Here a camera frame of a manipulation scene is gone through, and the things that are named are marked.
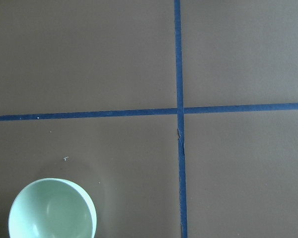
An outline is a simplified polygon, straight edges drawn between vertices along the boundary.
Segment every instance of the gray surface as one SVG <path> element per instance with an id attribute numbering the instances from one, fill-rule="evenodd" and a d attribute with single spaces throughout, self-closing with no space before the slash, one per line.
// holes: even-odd
<path id="1" fill-rule="evenodd" d="M 298 238 L 298 111 L 185 125 L 189 238 Z"/>
<path id="2" fill-rule="evenodd" d="M 0 122 L 0 238 L 8 237 L 16 195 L 50 177 L 89 193 L 97 238 L 180 238 L 176 123 L 176 116 Z"/>
<path id="3" fill-rule="evenodd" d="M 298 0 L 181 6 L 185 106 L 298 102 Z"/>
<path id="4" fill-rule="evenodd" d="M 173 1 L 0 1 L 0 115 L 176 106 Z"/>

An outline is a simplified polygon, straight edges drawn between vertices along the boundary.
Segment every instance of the blue line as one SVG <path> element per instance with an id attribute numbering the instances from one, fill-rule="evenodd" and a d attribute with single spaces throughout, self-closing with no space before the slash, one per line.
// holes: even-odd
<path id="1" fill-rule="evenodd" d="M 131 116 L 171 115 L 171 114 L 177 114 L 177 109 L 176 108 L 166 108 L 166 109 L 141 109 L 141 110 L 100 111 L 100 112 L 80 112 L 80 113 L 7 115 L 7 116 L 0 116 L 0 121 L 4 121 L 4 120 L 38 120 L 38 119 L 69 119 L 69 118 L 131 117 Z"/>
<path id="2" fill-rule="evenodd" d="M 185 108 L 185 114 L 298 110 L 298 103 Z"/>
<path id="3" fill-rule="evenodd" d="M 174 0 L 175 60 L 177 83 L 178 151 L 180 180 L 180 222 L 182 238 L 188 237 L 187 195 L 184 155 L 184 107 L 182 78 L 182 42 L 181 42 L 181 6 L 180 0 Z"/>

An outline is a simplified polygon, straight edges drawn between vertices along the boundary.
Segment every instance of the horizontal blue tape strip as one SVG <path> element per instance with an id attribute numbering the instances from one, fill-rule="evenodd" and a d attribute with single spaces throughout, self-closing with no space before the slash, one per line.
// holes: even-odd
<path id="1" fill-rule="evenodd" d="M 184 114 L 298 110 L 298 103 L 184 108 Z"/>
<path id="2" fill-rule="evenodd" d="M 131 117 L 131 116 L 172 115 L 172 114 L 174 114 L 174 115 L 177 114 L 176 108 L 79 112 L 79 113 L 7 115 L 7 116 L 0 116 L 0 121 L 3 121 L 3 120 Z"/>

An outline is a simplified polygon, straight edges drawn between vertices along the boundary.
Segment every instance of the bowl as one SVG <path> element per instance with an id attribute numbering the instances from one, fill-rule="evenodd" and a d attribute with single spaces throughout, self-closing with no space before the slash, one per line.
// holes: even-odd
<path id="1" fill-rule="evenodd" d="M 74 182 L 44 178 L 26 186 L 14 200 L 10 238 L 94 238 L 96 210 Z"/>

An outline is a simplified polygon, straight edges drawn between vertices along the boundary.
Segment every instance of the mint green cup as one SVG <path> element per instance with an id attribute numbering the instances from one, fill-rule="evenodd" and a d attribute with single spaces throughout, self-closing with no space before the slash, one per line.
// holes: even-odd
<path id="1" fill-rule="evenodd" d="M 94 238 L 97 216 L 87 192 L 76 183 L 44 178 L 26 186 L 9 215 L 10 238 Z"/>

